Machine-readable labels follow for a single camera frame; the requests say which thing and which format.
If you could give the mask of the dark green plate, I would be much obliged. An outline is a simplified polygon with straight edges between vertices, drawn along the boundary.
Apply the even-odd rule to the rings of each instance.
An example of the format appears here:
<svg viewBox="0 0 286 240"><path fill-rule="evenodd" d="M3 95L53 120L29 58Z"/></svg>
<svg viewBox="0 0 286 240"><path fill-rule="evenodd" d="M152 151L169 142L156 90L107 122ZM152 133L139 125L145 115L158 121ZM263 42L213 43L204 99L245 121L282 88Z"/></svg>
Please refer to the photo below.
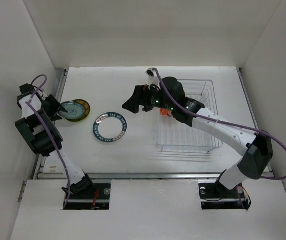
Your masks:
<svg viewBox="0 0 286 240"><path fill-rule="evenodd" d="M86 115L86 108L78 102L75 101L66 101L61 104L65 109L61 109L58 114L65 118L66 120L79 120Z"/></svg>

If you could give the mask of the yellow brown patterned plate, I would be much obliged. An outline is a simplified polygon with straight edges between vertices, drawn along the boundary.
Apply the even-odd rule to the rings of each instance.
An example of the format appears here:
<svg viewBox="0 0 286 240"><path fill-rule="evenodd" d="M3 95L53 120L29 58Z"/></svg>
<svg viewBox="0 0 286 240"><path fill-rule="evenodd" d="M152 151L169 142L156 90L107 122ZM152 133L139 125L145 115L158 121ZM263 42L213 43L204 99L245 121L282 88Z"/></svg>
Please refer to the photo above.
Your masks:
<svg viewBox="0 0 286 240"><path fill-rule="evenodd" d="M91 106L87 101L85 101L83 99L76 99L76 100L72 100L70 102L77 102L77 103L82 104L85 107L85 116L82 117L81 119L78 119L78 120L69 120L70 122L80 122L80 121L84 120L90 114Z"/></svg>

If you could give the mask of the white plate grey rim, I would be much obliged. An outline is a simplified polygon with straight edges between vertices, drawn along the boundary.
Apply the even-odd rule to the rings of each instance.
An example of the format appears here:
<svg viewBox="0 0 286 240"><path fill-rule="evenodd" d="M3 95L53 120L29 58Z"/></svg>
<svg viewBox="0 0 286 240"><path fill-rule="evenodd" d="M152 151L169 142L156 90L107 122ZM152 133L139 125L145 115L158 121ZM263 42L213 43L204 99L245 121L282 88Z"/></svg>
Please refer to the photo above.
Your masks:
<svg viewBox="0 0 286 240"><path fill-rule="evenodd" d="M94 137L103 143L114 143L126 133L128 124L126 119L117 112L106 112L93 123Z"/></svg>

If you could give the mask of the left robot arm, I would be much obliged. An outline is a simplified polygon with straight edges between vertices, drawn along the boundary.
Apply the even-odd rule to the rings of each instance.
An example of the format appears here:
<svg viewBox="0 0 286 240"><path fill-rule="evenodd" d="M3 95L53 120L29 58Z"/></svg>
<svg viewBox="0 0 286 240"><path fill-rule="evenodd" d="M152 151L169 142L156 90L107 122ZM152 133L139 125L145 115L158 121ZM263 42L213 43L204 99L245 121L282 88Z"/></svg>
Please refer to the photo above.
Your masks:
<svg viewBox="0 0 286 240"><path fill-rule="evenodd" d="M60 171L67 177L67 187L63 188L66 194L73 198L92 197L97 191L93 181L64 153L63 138L54 125L63 106L53 95L41 97L32 84L21 85L19 90L21 95L17 97L17 105L22 110L22 117L15 122L15 127L29 148L33 153L58 163Z"/></svg>

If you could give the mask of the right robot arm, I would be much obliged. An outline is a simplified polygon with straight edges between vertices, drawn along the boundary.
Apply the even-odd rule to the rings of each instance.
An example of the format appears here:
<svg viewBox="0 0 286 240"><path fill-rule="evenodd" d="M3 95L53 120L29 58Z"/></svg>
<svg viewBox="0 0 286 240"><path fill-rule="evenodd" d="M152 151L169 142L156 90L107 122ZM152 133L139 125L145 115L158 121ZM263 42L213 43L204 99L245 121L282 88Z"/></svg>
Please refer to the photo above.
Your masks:
<svg viewBox="0 0 286 240"><path fill-rule="evenodd" d="M174 77L165 77L159 86L137 85L122 108L133 114L154 108L171 111L172 117L191 128L201 130L232 147L242 158L224 170L215 183L215 193L226 197L242 182L261 178L273 157L271 138L245 131L243 127L221 124L218 115L195 99L186 96L183 85Z"/></svg>

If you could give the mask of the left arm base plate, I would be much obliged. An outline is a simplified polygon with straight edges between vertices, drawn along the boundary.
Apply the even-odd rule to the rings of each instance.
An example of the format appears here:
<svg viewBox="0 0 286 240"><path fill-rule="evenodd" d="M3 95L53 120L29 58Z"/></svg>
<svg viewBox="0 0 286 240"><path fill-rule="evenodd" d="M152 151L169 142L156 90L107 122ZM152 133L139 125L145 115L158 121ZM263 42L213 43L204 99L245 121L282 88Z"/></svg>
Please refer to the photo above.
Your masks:
<svg viewBox="0 0 286 240"><path fill-rule="evenodd" d="M94 189L72 193L68 198L67 188L63 188L66 197L63 210L105 211L110 209L111 181L95 181Z"/></svg>

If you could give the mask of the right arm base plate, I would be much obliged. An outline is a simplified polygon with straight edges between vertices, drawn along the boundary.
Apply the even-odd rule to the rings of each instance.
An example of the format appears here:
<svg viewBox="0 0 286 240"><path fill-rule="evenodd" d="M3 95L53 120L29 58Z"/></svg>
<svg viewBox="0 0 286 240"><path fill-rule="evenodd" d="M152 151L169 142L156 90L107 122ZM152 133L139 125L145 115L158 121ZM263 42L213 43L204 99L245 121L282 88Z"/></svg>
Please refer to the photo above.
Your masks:
<svg viewBox="0 0 286 240"><path fill-rule="evenodd" d="M249 210L251 197L242 184L232 190L219 189L215 183L199 183L202 210Z"/></svg>

